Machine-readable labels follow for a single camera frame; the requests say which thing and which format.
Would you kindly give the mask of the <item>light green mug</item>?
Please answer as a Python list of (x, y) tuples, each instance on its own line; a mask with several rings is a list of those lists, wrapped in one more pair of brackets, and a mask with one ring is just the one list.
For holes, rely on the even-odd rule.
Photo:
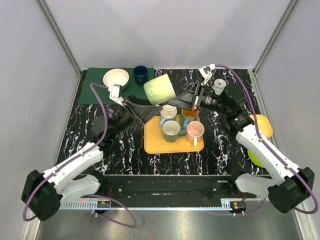
[(152, 105), (160, 105), (175, 98), (176, 93), (168, 74), (163, 74), (143, 85), (148, 101)]

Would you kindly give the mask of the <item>light blue footed mug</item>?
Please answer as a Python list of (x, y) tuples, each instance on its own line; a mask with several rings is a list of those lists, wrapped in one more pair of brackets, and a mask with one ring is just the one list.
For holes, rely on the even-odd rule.
[(226, 81), (224, 79), (219, 78), (214, 81), (212, 89), (216, 95), (220, 96), (226, 86)]

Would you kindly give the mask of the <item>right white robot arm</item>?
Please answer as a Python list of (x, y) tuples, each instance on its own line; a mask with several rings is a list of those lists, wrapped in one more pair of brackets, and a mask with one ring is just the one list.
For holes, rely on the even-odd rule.
[(247, 148), (262, 163), (270, 178), (248, 173), (238, 174), (227, 185), (228, 195), (239, 198), (244, 193), (268, 199), (281, 213), (286, 214), (313, 196), (315, 174), (301, 168), (284, 156), (258, 128), (244, 109), (246, 97), (239, 85), (210, 89), (198, 82), (187, 92), (168, 101), (169, 105), (188, 111), (198, 108), (218, 113), (223, 130)]

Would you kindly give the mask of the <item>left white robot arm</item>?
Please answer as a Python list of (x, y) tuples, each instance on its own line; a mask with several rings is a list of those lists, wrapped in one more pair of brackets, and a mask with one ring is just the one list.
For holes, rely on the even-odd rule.
[(162, 104), (151, 104), (134, 95), (120, 100), (120, 104), (121, 111), (114, 118), (108, 118), (105, 107), (101, 108), (102, 115), (92, 122), (92, 140), (77, 153), (50, 169), (43, 172), (35, 169), (27, 175), (21, 195), (24, 221), (33, 220), (27, 217), (27, 210), (40, 221), (46, 221), (65, 203), (90, 195), (103, 198), (108, 193), (106, 179), (98, 172), (75, 178), (107, 155), (120, 132), (134, 122), (148, 123), (162, 110)]

